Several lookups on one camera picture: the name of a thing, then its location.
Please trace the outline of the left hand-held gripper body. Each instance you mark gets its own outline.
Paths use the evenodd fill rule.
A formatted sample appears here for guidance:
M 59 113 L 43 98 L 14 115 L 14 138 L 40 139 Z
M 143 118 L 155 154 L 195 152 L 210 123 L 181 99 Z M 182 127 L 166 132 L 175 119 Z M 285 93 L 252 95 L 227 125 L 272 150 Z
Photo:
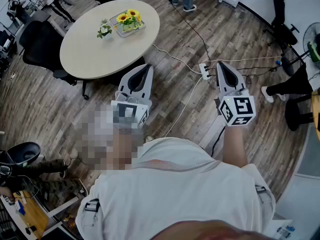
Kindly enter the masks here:
M 132 123 L 133 127 L 141 129 L 149 117 L 152 102 L 149 99 L 139 98 L 123 91 L 115 92 L 115 100 L 111 107 L 117 111 L 116 117 Z

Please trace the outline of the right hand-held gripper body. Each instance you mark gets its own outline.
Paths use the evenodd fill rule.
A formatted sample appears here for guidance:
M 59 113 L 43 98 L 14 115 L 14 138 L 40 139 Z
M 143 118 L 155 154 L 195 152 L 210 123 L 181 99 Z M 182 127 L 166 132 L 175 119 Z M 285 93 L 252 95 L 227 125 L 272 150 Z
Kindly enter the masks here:
M 254 97 L 247 88 L 235 90 L 220 99 L 218 111 L 228 127 L 246 126 L 256 116 Z

